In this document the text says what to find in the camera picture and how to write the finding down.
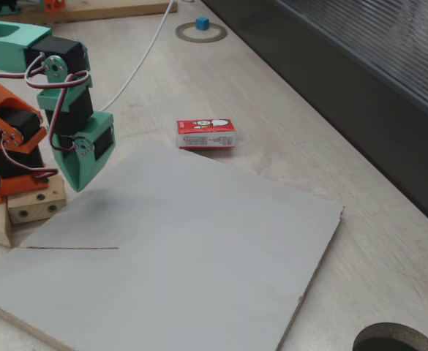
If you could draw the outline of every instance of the white cardboard sheet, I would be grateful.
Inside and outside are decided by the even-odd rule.
[[[274,351],[341,211],[148,143],[26,241],[84,249],[0,262],[0,308],[80,351]]]

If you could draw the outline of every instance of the small blue block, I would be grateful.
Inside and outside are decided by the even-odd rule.
[[[206,31],[209,29],[210,23],[209,19],[207,17],[199,17],[196,20],[196,29],[199,29],[200,31]]]

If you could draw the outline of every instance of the wooden table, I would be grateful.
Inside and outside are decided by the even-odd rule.
[[[106,169],[145,140],[174,146],[177,119],[233,119],[237,147],[203,155],[345,205],[283,350],[350,351],[356,335],[377,322],[399,322],[428,336],[428,219],[234,33],[211,44],[176,37],[178,25],[200,16],[221,23],[199,0],[180,1],[179,12],[169,16],[146,63],[111,108],[117,146]],[[54,27],[55,35],[88,46],[96,109],[126,80],[160,18]],[[4,83],[37,106],[37,91],[20,81]],[[42,154],[53,164],[46,143]],[[69,187],[67,194],[75,196]],[[22,227],[15,241],[33,229]],[[7,251],[0,247],[0,259]],[[51,348],[0,320],[0,350]]]

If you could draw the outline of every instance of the robotic arm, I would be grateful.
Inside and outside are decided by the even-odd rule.
[[[55,159],[79,192],[107,162],[115,146],[113,115],[94,111],[85,46],[51,30],[0,22],[0,78],[24,79],[42,89],[37,100],[48,120]],[[47,83],[35,83],[34,75]],[[38,143],[46,136],[41,115],[0,85],[1,196],[46,187],[57,170],[44,167]]]

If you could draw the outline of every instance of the small box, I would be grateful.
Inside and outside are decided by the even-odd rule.
[[[210,26],[209,19],[206,17],[199,17],[196,20],[196,29],[200,31],[206,31],[207,29],[209,29],[209,26]]]
[[[232,148],[235,127],[230,119],[177,121],[179,148]]]

